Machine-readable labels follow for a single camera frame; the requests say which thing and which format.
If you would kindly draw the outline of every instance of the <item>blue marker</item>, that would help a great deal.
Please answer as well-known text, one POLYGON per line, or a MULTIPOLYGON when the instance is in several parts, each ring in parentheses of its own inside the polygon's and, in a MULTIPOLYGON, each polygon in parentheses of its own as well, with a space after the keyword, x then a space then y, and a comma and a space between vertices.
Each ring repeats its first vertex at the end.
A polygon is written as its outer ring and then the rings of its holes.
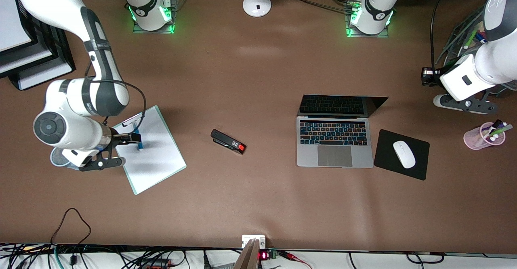
POLYGON ((485 39, 485 38, 483 38, 483 35, 482 35, 482 34, 480 34, 480 33, 477 33, 477 34, 476 34, 476 39, 478 39, 478 41, 480 41, 480 42, 481 42, 481 44, 486 43, 486 39, 485 39))
MULTIPOLYGON (((133 122, 133 129, 137 127, 137 124, 136 122, 133 122)), ((138 131, 138 129, 135 130, 135 133, 137 134, 140 134, 140 132, 138 131)), ((138 143, 138 151, 142 151, 144 150, 144 144, 142 142, 139 142, 138 143)))

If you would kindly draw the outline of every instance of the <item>mouse pad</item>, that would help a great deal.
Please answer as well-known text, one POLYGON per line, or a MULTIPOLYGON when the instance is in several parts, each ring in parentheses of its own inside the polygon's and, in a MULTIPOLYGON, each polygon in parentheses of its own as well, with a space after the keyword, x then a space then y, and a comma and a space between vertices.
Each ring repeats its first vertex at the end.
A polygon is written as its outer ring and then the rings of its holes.
POLYGON ((427 175, 427 161, 429 158, 429 143, 405 135, 380 130, 377 150, 373 164, 379 168, 401 173, 403 175, 425 180, 427 175), (393 149, 393 143, 404 141, 408 144, 415 156, 415 166, 406 169, 402 166, 393 149))

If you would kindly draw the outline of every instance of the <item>pen holder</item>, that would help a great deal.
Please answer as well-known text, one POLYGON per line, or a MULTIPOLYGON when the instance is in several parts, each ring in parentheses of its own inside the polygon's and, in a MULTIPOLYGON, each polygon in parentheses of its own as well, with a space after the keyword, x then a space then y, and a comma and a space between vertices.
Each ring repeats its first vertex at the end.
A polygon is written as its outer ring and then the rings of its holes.
POLYGON ((465 142, 465 145, 472 150, 481 150, 482 148, 503 144, 504 140, 506 140, 504 132, 499 134, 499 138, 495 139, 493 142, 491 142, 490 139, 484 138, 483 130, 491 127, 491 125, 493 125, 493 122, 485 122, 481 127, 466 132, 463 135, 463 142, 465 142))

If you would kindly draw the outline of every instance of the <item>brown table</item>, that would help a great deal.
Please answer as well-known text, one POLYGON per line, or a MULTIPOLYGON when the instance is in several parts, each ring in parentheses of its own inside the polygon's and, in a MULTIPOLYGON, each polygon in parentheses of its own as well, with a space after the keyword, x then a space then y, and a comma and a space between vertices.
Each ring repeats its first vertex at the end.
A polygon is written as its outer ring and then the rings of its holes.
MULTIPOLYGON (((242 0, 188 0, 174 35, 133 35, 124 0, 84 1, 124 80, 160 107, 187 168, 140 195, 122 168, 55 168, 32 132, 47 84, 19 92, 1 80, 0 241, 48 242, 75 207, 92 226, 87 243, 235 247, 241 234, 260 233, 270 247, 517 254, 514 132, 503 146, 471 151, 463 133, 496 117, 434 107, 443 90, 420 85, 435 0, 399 0, 389 39, 347 38, 342 15, 295 0, 272 0, 259 19, 244 14, 242 0), (390 96, 370 119, 373 146, 380 129, 430 142, 427 179, 297 167, 305 93, 390 96), (246 153, 214 144, 214 128, 242 140, 246 153)), ((482 2, 443 0, 437 50, 482 2)), ((77 78, 88 58, 68 38, 78 69, 64 78, 77 78)), ((142 109, 130 94, 111 125, 142 109)), ((516 94, 493 100, 497 118, 517 123, 516 94)), ((57 241, 85 232, 70 215, 57 241)))

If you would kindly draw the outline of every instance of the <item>computer mouse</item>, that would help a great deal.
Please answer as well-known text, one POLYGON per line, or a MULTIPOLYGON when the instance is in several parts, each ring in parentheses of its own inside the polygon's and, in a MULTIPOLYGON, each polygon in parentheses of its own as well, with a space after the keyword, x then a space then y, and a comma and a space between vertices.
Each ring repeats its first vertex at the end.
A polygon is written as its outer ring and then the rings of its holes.
POLYGON ((416 164, 415 155, 413 155, 413 152, 406 142, 394 142, 393 149, 395 149, 395 154, 404 168, 409 169, 416 164))

